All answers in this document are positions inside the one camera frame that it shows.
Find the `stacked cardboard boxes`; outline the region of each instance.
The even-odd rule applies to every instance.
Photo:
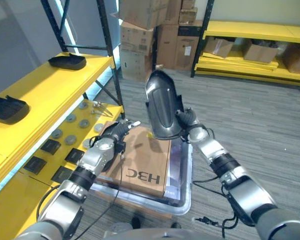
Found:
[[[154,27],[166,21],[169,0],[120,0],[120,62],[125,79],[145,82],[152,71]]]
[[[190,70],[202,21],[196,21],[194,0],[170,0],[166,20],[158,28],[156,64],[167,69]]]

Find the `black wire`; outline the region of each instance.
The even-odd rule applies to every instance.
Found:
[[[222,192],[222,193],[220,193],[220,192],[218,192],[218,191],[215,191],[215,190],[206,188],[206,187],[201,186],[201,185],[198,184],[198,183],[208,183],[208,182],[212,182],[212,181],[214,181],[214,180],[217,180],[218,178],[219,178],[218,176],[215,176],[215,177],[213,177],[213,178],[206,179],[206,180],[194,180],[194,181],[192,181],[192,183],[193,183],[194,185],[196,185],[196,186],[198,186],[198,187],[204,189],[204,190],[207,190],[207,191],[209,191],[209,192],[212,192],[212,193],[214,193],[214,194],[218,194],[218,195],[220,195],[220,196],[222,196],[222,197],[224,197],[224,198],[227,198],[227,197],[226,197],[226,194],[225,194],[225,192],[224,192],[224,188],[225,188],[224,185],[221,186],[221,192]],[[226,238],[225,230],[226,230],[226,229],[227,229],[227,230],[234,229],[234,228],[238,225],[238,221],[239,221],[239,218],[238,218],[238,216],[236,215],[236,213],[233,214],[233,217],[232,217],[232,218],[227,218],[227,219],[223,220],[221,226],[218,224],[218,222],[214,222],[214,221],[212,221],[211,219],[209,219],[208,217],[204,217],[204,218],[206,218],[206,220],[203,220],[203,221],[201,221],[201,222],[204,222],[204,223],[206,223],[206,224],[212,225],[212,226],[217,227],[217,228],[221,228],[222,237],[223,237],[224,239]],[[230,221],[233,221],[233,220],[235,220],[235,222],[234,222],[234,224],[233,224],[232,226],[226,226],[226,223],[227,223],[227,222],[230,222]]]
[[[235,220],[235,222],[232,226],[226,226],[226,222],[233,221],[233,220]],[[234,229],[238,225],[238,222],[239,222],[239,218],[235,213],[233,214],[232,218],[228,218],[228,219],[223,220],[221,228],[222,228],[222,237],[224,239],[226,238],[225,229],[228,229],[228,230]]]
[[[122,183],[122,175],[123,175],[123,169],[122,169],[122,161],[120,163],[120,168],[121,168],[121,176],[120,176],[120,183],[118,185],[118,190],[116,192],[116,195],[114,197],[114,199],[112,200],[112,202],[110,203],[110,205],[101,213],[100,216],[97,217],[97,219],[95,219],[79,236],[77,236],[74,240],[78,240],[79,238],[82,237],[83,234],[85,234],[94,224],[96,224],[96,222],[99,221],[99,219],[101,219],[106,213],[107,211],[115,204],[115,201],[118,197],[119,191],[120,191],[120,185]]]
[[[208,132],[208,135],[209,135],[209,136],[210,136],[210,134],[209,134],[209,131],[208,131],[208,130],[211,131],[213,139],[216,139],[215,132],[214,132],[211,128],[207,128],[206,131]]]
[[[38,221],[38,218],[39,218],[39,214],[40,214],[40,208],[41,208],[41,205],[42,203],[45,201],[45,199],[49,196],[49,194],[53,191],[53,190],[56,190],[58,187],[60,187],[60,184],[57,185],[57,186],[54,186],[53,188],[51,188],[49,191],[47,191],[45,193],[45,195],[43,195],[43,197],[41,198],[39,204],[38,204],[38,207],[36,208],[36,221]]]
[[[89,147],[92,148],[95,145],[95,143],[98,141],[98,139],[99,139],[98,135],[91,137],[89,139]]]
[[[207,191],[209,191],[211,193],[218,194],[218,195],[220,195],[222,197],[225,197],[225,195],[223,193],[220,193],[218,191],[212,190],[210,188],[207,188],[207,187],[204,187],[204,186],[201,186],[201,185],[198,184],[198,183],[208,183],[208,182],[211,182],[211,181],[214,181],[214,180],[217,180],[217,179],[218,179],[218,176],[215,176],[213,178],[206,179],[206,180],[194,180],[194,181],[192,181],[192,184],[196,185],[199,188],[207,190]]]

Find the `yellow shelf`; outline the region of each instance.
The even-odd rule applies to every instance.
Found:
[[[17,172],[0,191],[0,239],[14,239],[36,222],[36,209],[51,187]],[[44,206],[53,196],[50,194]]]
[[[299,73],[291,73],[289,72],[285,65],[282,63],[281,59],[277,57],[278,68],[269,71],[269,70],[261,70],[261,69],[252,69],[252,68],[244,68],[235,65],[227,64],[227,61],[220,62],[218,64],[215,63],[197,63],[195,70],[208,70],[208,71],[226,71],[226,72],[233,72],[245,75],[259,75],[264,77],[270,78],[281,78],[287,80],[297,80],[300,81],[300,74]]]
[[[281,79],[281,78],[240,74],[240,73],[233,73],[233,72],[227,72],[227,71],[212,71],[212,70],[198,69],[197,71],[195,71],[195,74],[196,75],[216,75],[216,76],[224,76],[224,77],[231,77],[231,78],[251,79],[251,80],[264,81],[264,82],[300,86],[300,81],[290,81],[290,80]]]
[[[62,130],[62,136],[58,139],[49,137],[49,139],[61,143],[55,154],[51,155],[41,150],[40,147],[33,154],[33,156],[46,161],[42,170],[38,174],[34,174],[22,167],[0,191],[0,239],[13,239],[36,222],[36,209],[40,199],[51,187],[59,184],[51,180],[58,168],[63,166],[72,171],[76,168],[75,164],[65,160],[68,153],[72,148],[86,151],[83,148],[83,141],[98,135],[94,131],[94,126],[96,124],[104,125],[107,121],[115,121],[123,110],[122,106],[103,103],[102,105],[112,113],[112,116],[109,116],[106,112],[95,111],[93,101],[83,100],[83,102],[87,103],[87,108],[76,107],[72,111],[72,114],[76,116],[75,121],[64,121],[57,127]],[[89,121],[86,128],[79,127],[79,122],[83,119]],[[76,142],[72,145],[65,144],[65,138],[69,135],[76,136]],[[47,197],[42,206],[52,196],[53,193]]]
[[[300,26],[261,22],[209,21],[206,36],[264,39],[300,43]]]
[[[87,108],[80,109],[79,107],[76,107],[72,111],[72,114],[76,116],[74,122],[64,121],[57,127],[62,131],[62,136],[58,139],[54,139],[51,136],[49,137],[49,139],[56,140],[59,143],[61,143],[61,146],[58,148],[55,154],[51,155],[50,153],[41,150],[40,147],[34,152],[33,156],[46,161],[44,168],[38,174],[34,174],[33,172],[30,172],[24,169],[23,167],[20,168],[19,172],[31,177],[32,179],[38,180],[41,183],[45,183],[51,187],[58,185],[59,183],[51,180],[51,178],[54,176],[54,174],[60,166],[66,167],[70,170],[74,170],[76,168],[75,164],[72,164],[71,162],[65,160],[66,156],[68,155],[68,153],[70,153],[71,149],[75,148],[85,152],[86,149],[83,148],[84,140],[99,135],[97,132],[94,131],[94,126],[96,124],[104,125],[108,121],[116,121],[123,110],[122,106],[115,106],[107,103],[102,103],[102,105],[105,106],[107,110],[109,110],[112,113],[112,116],[109,116],[107,114],[101,114],[98,111],[96,111],[96,113],[94,114],[91,114],[91,111],[95,110],[93,108],[94,102],[91,100],[83,100],[83,102],[87,103]],[[81,128],[79,126],[81,120],[88,120],[89,126],[86,128]],[[72,145],[65,144],[65,139],[69,135],[74,135],[76,137],[76,142]]]
[[[0,182],[106,68],[114,66],[112,57],[84,56],[86,66],[80,70],[46,62],[0,93],[0,97],[9,95],[30,106],[20,122],[0,123]]]

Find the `box label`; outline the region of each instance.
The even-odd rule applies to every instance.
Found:
[[[184,48],[184,55],[185,56],[190,56],[190,53],[191,53],[191,46],[186,46]]]
[[[136,171],[136,170],[133,170],[131,168],[128,168],[128,171],[129,171],[129,175],[125,175],[126,177],[129,177],[129,178],[138,178],[140,179],[141,181],[145,181],[145,182],[155,182],[155,184],[159,184],[160,183],[160,176],[157,175],[156,177],[153,176],[152,173],[148,173],[148,172],[145,172],[145,171]]]

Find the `floor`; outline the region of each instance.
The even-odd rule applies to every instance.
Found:
[[[167,70],[183,105],[192,107],[206,127],[212,128],[233,157],[257,177],[272,194],[279,207],[300,216],[300,87],[249,81],[235,78],[190,78],[189,72]],[[127,118],[140,120],[149,127],[145,108],[145,83],[120,77],[123,103]],[[107,88],[115,93],[113,81]],[[97,99],[113,101],[102,92]],[[193,153],[193,179],[214,177],[209,167]],[[218,181],[206,185],[220,190]],[[82,232],[108,206],[108,202],[91,192],[85,202],[85,215],[77,230]],[[192,186],[190,211],[172,219],[143,216],[140,212],[115,205],[81,239],[101,239],[105,230],[116,222],[130,222],[137,214],[143,228],[170,227],[178,221],[182,228],[221,236],[219,228],[194,222],[192,218],[207,216],[222,222],[232,217],[227,200],[196,186]],[[226,230],[229,240],[258,240],[257,231],[239,222],[233,230]]]

